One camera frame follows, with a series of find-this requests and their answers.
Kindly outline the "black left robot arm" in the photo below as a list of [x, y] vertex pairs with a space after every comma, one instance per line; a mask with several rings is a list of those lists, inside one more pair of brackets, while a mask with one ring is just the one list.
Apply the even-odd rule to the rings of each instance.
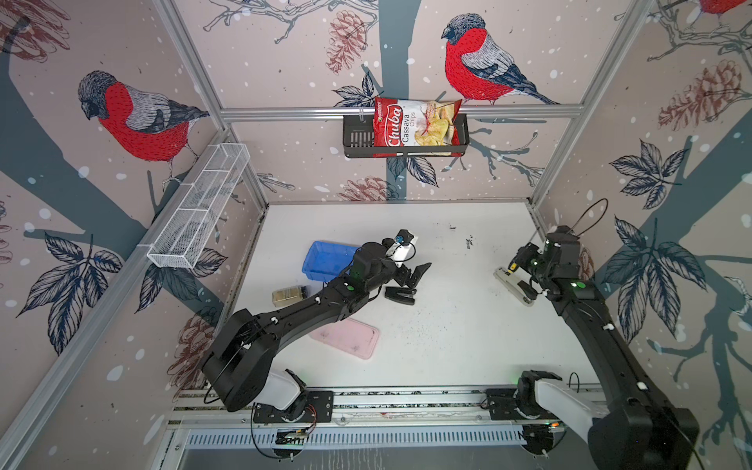
[[199, 362], [225, 409], [235, 412], [254, 403], [280, 351], [320, 327], [354, 315], [375, 299], [372, 291], [395, 281], [413, 294], [432, 264], [407, 268], [396, 258], [399, 248], [397, 241], [390, 246], [367, 242], [311, 297], [270, 313], [253, 315], [246, 309], [233, 313]]

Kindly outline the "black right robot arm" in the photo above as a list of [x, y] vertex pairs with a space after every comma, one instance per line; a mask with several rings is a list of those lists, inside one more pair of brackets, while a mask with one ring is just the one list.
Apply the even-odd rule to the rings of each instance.
[[493, 421], [554, 418], [587, 443], [599, 469], [685, 469], [699, 432], [688, 409], [678, 409], [651, 381], [610, 320], [603, 295], [579, 278], [581, 244], [568, 226], [544, 246], [521, 247], [501, 281], [523, 301], [544, 296], [583, 347], [597, 374], [603, 403], [587, 399], [552, 372], [527, 370], [516, 389], [489, 389], [481, 408]]

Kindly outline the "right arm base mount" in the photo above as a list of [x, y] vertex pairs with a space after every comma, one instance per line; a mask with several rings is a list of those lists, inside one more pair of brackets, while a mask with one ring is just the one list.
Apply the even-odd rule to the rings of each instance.
[[521, 405], [517, 398], [518, 391], [512, 388], [487, 389], [481, 408], [485, 409], [493, 421], [542, 420], [558, 421], [551, 412], [539, 407]]

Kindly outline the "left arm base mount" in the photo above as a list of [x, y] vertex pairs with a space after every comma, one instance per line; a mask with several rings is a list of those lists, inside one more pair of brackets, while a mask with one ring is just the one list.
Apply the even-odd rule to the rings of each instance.
[[256, 424], [318, 424], [332, 419], [334, 393], [332, 391], [304, 391], [287, 407], [277, 409], [271, 405], [257, 405]]

